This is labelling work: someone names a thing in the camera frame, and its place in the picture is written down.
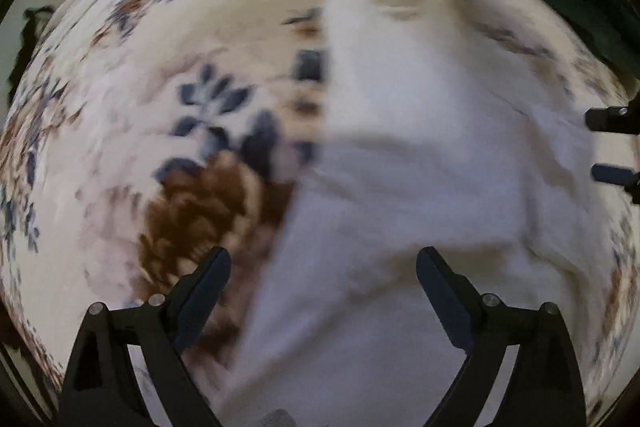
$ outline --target screw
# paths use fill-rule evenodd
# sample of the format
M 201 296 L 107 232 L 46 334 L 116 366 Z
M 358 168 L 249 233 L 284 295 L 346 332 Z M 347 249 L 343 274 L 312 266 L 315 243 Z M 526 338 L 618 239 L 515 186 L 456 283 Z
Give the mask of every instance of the screw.
M 162 306 L 162 304 L 164 304 L 164 295 L 161 293 L 151 295 L 149 297 L 149 304 L 153 307 Z
M 545 302 L 542 307 L 544 311 L 550 315 L 558 315 L 560 313 L 560 308 L 558 308 L 558 305 L 553 302 Z
M 486 304 L 487 306 L 489 306 L 491 308 L 495 308 L 502 301 L 500 301 L 500 298 L 497 295 L 494 295 L 492 293 L 485 293 L 482 296 L 482 302 L 484 302 L 484 304 Z
M 101 302 L 94 302 L 91 306 L 89 306 L 89 313 L 92 315 L 97 315 L 104 309 L 104 304 Z

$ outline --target silver bolt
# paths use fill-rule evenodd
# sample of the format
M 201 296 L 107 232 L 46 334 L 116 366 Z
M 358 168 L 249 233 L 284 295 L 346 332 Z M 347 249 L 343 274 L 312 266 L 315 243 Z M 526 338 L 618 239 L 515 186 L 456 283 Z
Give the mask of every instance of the silver bolt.
M 89 306 L 89 313 L 92 315 L 97 315 L 104 309 L 104 304 L 101 302 L 94 302 L 91 306 Z
M 164 304 L 164 295 L 155 293 L 149 297 L 149 304 L 153 307 L 162 306 Z
M 558 308 L 558 305 L 553 302 L 545 302 L 542 307 L 544 311 L 550 315 L 558 315 L 560 313 L 560 308 Z
M 500 301 L 500 298 L 497 295 L 494 295 L 492 293 L 485 293 L 482 296 L 482 302 L 484 302 L 485 305 L 487 305 L 487 306 L 489 306 L 491 308 L 495 308 L 502 301 Z

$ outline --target black device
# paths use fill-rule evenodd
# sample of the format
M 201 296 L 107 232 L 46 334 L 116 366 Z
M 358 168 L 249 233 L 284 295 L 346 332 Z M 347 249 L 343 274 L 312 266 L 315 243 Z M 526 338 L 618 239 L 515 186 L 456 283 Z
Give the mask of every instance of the black device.
M 587 127 L 593 132 L 640 134 L 640 92 L 628 105 L 590 108 L 584 114 Z M 591 177 L 601 183 L 618 185 L 625 189 L 633 204 L 640 204 L 640 172 L 625 167 L 596 163 Z
M 214 248 L 167 296 L 154 295 L 139 308 L 117 311 L 92 304 L 69 359 L 58 427 L 154 425 L 127 344 L 142 347 L 174 427 L 220 427 L 179 355 L 196 342 L 230 268 L 227 251 Z M 511 380 L 490 426 L 586 426 L 578 364 L 558 306 L 518 309 L 493 294 L 480 295 L 432 247 L 418 254 L 416 273 L 451 343 L 467 355 L 426 427 L 473 427 L 507 346 L 515 344 L 520 350 Z

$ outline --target floral tablecloth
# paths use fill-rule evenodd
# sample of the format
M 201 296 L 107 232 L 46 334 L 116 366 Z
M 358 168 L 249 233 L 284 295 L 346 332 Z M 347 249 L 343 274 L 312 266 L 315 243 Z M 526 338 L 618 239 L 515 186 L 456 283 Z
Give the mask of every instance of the floral tablecloth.
M 89 304 L 133 307 L 165 293 L 213 245 L 231 252 L 232 276 L 184 360 L 192 369 L 213 359 L 206 380 L 223 385 L 296 180 L 318 151 L 322 1 L 68 0 L 55 13 L 0 142 L 0 296 L 58 388 Z M 577 111 L 625 102 L 542 1 L 499 2 L 545 46 L 509 27 L 478 30 L 550 58 Z M 638 166 L 637 139 L 598 137 L 596 160 Z M 638 301 L 638 210 L 614 187 L 598 195 L 604 250 L 593 254 L 611 276 L 582 375 L 591 413 Z

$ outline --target white fabric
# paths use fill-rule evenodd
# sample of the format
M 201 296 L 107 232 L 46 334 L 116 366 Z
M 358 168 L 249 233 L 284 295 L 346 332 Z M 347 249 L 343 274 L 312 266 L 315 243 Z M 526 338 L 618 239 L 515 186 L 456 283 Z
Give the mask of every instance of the white fabric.
M 576 267 L 590 135 L 522 57 L 470 30 L 463 2 L 428 0 L 398 22 L 370 0 L 327 1 L 322 157 L 214 407 L 225 425 L 275 409 L 301 427 L 422 425 L 464 359 L 415 277 L 427 245 L 509 305 L 556 302 L 578 350 L 586 340 L 580 304 L 602 309 L 576 291 L 600 277 Z

